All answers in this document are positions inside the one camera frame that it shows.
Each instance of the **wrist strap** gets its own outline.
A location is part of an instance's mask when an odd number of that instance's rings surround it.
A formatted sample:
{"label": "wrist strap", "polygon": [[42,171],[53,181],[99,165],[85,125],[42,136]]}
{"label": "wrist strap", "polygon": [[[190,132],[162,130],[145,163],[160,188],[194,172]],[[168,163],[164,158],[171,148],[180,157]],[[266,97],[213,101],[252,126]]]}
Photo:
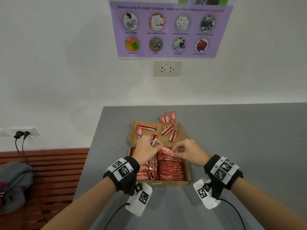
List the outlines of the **wrist strap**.
{"label": "wrist strap", "polygon": [[215,154],[205,164],[204,170],[212,183],[212,197],[218,199],[224,188],[230,190],[238,177],[243,178],[239,166],[226,157]]}
{"label": "wrist strap", "polygon": [[136,174],[139,170],[139,163],[134,158],[126,156],[109,166],[103,178],[109,177],[113,181],[116,191],[122,190],[125,194],[133,196]]}

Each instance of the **wooden bench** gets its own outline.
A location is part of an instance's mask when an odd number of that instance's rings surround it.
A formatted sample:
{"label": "wooden bench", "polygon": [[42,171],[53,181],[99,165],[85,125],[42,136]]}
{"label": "wooden bench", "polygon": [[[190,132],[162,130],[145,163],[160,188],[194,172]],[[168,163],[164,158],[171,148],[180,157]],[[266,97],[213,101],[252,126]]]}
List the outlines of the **wooden bench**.
{"label": "wooden bench", "polygon": [[[89,148],[25,151],[35,171],[34,184],[27,190],[26,204],[0,216],[0,229],[38,230],[71,202]],[[23,162],[18,152],[0,153],[0,166]]]}

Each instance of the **gray cloth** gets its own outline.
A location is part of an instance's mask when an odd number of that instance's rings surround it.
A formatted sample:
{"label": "gray cloth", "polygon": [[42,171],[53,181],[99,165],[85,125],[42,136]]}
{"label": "gray cloth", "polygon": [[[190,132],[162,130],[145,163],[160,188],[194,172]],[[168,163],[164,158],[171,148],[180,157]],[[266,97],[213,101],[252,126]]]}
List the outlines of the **gray cloth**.
{"label": "gray cloth", "polygon": [[24,190],[33,184],[33,169],[17,161],[6,163],[0,167],[0,182],[8,184],[3,189],[4,206],[0,210],[3,215],[25,204]]}

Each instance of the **hand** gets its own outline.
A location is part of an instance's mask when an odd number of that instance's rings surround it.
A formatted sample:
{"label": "hand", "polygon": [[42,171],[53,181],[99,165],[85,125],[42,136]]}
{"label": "hand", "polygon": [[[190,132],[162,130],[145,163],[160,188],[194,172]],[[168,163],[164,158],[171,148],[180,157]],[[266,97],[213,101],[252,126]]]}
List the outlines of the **hand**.
{"label": "hand", "polygon": [[171,157],[177,157],[187,160],[202,167],[208,162],[210,157],[195,143],[192,139],[185,139],[175,144],[172,148]]}
{"label": "hand", "polygon": [[132,157],[136,159],[140,166],[153,158],[154,155],[163,148],[163,144],[159,140],[157,140],[157,143],[154,146],[151,146],[149,141],[149,135],[143,135],[142,138],[137,140],[136,148]]}

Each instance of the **electrical outlet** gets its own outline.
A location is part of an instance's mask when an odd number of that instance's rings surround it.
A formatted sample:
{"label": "electrical outlet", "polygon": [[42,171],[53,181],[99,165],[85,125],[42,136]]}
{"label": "electrical outlet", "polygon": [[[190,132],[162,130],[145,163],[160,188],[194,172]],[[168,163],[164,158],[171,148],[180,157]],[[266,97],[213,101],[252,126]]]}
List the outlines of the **electrical outlet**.
{"label": "electrical outlet", "polygon": [[11,128],[11,131],[13,131],[14,135],[17,131],[28,131],[30,132],[31,134],[29,136],[36,136],[36,135],[40,135],[38,133],[38,131],[33,127],[33,128],[30,128],[30,127],[25,127],[25,128]]}
{"label": "electrical outlet", "polygon": [[154,62],[154,77],[179,77],[181,61]]}
{"label": "electrical outlet", "polygon": [[11,136],[11,135],[2,128],[0,128],[0,137],[6,137],[6,136]]}

